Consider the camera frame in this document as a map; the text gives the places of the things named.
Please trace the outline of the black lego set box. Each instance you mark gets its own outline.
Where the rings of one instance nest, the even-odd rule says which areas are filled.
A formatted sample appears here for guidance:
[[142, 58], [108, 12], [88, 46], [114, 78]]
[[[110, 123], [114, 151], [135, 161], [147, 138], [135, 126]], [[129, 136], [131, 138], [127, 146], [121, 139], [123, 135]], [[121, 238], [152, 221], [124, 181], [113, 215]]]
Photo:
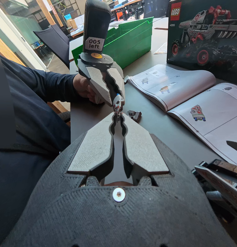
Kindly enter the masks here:
[[169, 2], [167, 63], [237, 84], [237, 0]]

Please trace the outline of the partly built lego vehicle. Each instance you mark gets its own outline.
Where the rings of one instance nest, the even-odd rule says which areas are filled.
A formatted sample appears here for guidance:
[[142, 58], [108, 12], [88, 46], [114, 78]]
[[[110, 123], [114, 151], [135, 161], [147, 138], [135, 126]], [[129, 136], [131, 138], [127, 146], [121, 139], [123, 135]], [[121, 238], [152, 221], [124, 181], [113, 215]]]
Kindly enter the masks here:
[[215, 159], [192, 170], [214, 212], [224, 221], [237, 219], [237, 165]]

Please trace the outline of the background work desk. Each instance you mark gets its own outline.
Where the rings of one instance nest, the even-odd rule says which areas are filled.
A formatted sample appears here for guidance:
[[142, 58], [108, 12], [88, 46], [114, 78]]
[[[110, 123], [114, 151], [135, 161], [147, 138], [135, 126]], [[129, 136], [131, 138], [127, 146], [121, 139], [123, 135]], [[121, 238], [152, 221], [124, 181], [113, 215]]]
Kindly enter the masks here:
[[131, 16], [134, 16], [135, 20], [139, 20], [142, 17], [147, 18], [152, 16], [152, 11], [155, 10], [155, 1], [134, 0], [123, 1], [120, 4], [114, 4], [111, 6], [111, 22], [122, 20], [128, 20]]

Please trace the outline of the dark grey lego piece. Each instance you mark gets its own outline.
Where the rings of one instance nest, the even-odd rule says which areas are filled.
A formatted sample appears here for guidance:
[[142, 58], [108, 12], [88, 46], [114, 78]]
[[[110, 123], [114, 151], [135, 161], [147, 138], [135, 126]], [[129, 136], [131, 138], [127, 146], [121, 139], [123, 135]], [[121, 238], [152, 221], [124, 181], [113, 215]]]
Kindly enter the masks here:
[[135, 122], [138, 122], [141, 119], [142, 113], [140, 111], [128, 110], [127, 116], [129, 116]]

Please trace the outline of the small white red lego assembly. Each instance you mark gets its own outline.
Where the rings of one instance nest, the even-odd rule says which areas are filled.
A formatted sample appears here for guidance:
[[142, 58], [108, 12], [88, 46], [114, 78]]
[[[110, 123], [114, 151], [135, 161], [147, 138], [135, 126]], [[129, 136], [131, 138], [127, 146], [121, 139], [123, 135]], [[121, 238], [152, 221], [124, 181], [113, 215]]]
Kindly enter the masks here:
[[120, 113], [123, 110], [124, 104], [125, 104], [124, 98], [120, 94], [117, 93], [113, 101], [113, 110], [116, 114], [116, 121], [118, 121], [118, 117], [120, 116]]

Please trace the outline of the dark fabric chair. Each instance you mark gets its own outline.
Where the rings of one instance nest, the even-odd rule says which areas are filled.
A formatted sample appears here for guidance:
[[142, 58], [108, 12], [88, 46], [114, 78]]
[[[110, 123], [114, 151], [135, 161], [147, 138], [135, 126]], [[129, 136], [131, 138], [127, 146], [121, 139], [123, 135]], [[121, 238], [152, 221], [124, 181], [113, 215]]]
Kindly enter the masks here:
[[33, 32], [69, 69], [70, 40], [58, 25], [54, 24], [45, 30]]

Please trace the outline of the wooden table leg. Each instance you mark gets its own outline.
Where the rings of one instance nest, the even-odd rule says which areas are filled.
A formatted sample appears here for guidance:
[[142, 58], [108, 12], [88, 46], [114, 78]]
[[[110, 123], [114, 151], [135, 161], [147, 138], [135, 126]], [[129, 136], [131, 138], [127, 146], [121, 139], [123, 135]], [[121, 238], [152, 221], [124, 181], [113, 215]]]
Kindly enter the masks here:
[[[47, 102], [48, 106], [56, 113], [62, 113], [66, 112], [67, 109], [59, 102], [59, 101], [54, 101], [54, 102]], [[71, 126], [71, 122], [69, 121], [66, 123], [69, 127]]]

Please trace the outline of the person's left hand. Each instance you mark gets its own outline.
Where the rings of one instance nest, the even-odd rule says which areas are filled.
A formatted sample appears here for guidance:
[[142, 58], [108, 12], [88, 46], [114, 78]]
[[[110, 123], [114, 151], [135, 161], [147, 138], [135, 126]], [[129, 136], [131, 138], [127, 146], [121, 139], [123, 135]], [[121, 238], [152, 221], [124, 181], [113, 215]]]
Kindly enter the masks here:
[[89, 101], [95, 104], [102, 104], [104, 101], [100, 100], [99, 103], [95, 102], [96, 93], [89, 85], [89, 80], [80, 74], [76, 74], [73, 79], [73, 86], [77, 94], [83, 98], [88, 98]]

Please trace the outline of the paper leaflet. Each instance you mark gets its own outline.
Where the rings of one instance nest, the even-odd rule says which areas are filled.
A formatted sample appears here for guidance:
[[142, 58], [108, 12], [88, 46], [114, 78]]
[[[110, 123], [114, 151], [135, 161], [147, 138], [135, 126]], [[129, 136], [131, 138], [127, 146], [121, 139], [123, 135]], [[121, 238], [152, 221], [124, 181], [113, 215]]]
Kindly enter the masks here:
[[154, 52], [154, 54], [167, 54], [167, 42], [161, 45], [161, 47], [158, 48], [157, 51]]

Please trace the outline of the green plastic bin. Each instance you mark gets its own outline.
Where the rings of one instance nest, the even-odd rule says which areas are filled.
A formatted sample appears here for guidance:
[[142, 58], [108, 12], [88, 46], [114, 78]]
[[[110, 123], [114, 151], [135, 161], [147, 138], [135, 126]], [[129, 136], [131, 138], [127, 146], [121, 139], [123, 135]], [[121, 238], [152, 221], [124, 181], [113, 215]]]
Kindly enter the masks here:
[[151, 50], [153, 17], [119, 24], [108, 30], [103, 54], [124, 69]]

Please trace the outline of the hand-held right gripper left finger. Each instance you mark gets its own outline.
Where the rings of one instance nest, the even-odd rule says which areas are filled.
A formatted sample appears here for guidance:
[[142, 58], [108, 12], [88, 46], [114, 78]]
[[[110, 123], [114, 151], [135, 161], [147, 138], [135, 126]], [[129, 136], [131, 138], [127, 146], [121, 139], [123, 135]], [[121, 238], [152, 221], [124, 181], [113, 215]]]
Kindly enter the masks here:
[[86, 132], [67, 173], [95, 176], [98, 181], [111, 173], [114, 167], [114, 120], [113, 112]]

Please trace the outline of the person's left forearm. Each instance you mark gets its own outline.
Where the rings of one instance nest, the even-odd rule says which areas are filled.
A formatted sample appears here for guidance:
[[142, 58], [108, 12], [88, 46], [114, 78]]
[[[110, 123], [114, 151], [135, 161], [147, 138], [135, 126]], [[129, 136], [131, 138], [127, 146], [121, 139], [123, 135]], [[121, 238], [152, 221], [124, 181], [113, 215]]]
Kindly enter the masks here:
[[31, 69], [0, 56], [9, 84], [30, 88], [44, 102], [74, 102], [79, 98], [73, 86], [75, 75]]

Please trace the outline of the person's dark navy torso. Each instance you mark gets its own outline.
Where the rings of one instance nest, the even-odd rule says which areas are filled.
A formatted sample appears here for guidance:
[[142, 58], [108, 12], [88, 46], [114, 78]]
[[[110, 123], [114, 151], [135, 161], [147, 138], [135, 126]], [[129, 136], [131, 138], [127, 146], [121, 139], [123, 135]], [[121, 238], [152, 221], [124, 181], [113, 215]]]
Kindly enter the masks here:
[[18, 221], [41, 175], [70, 144], [69, 126], [47, 102], [27, 86], [9, 84], [9, 89], [16, 141], [9, 149], [0, 149], [0, 244]]

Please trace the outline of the open lego instruction booklet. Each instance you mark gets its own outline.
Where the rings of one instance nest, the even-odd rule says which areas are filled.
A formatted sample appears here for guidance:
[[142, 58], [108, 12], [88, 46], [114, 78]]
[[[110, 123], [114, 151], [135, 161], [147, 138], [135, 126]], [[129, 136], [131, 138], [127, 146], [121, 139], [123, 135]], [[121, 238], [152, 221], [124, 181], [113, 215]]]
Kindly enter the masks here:
[[206, 70], [183, 71], [162, 64], [128, 82], [220, 157], [237, 165], [237, 85], [216, 84]]

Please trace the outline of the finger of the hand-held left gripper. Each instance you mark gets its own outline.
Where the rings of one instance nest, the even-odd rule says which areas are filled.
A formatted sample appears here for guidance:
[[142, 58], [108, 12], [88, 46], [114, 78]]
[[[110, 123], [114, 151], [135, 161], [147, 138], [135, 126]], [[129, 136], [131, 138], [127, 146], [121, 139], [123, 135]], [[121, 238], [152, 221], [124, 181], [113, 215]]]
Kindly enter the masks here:
[[100, 100], [112, 107], [110, 91], [103, 80], [101, 71], [95, 67], [86, 66], [90, 76], [90, 87], [95, 92], [95, 103], [98, 104]]
[[107, 87], [110, 91], [112, 102], [114, 101], [117, 94], [120, 94], [125, 100], [123, 70], [116, 62], [113, 62], [111, 67], [107, 69]]

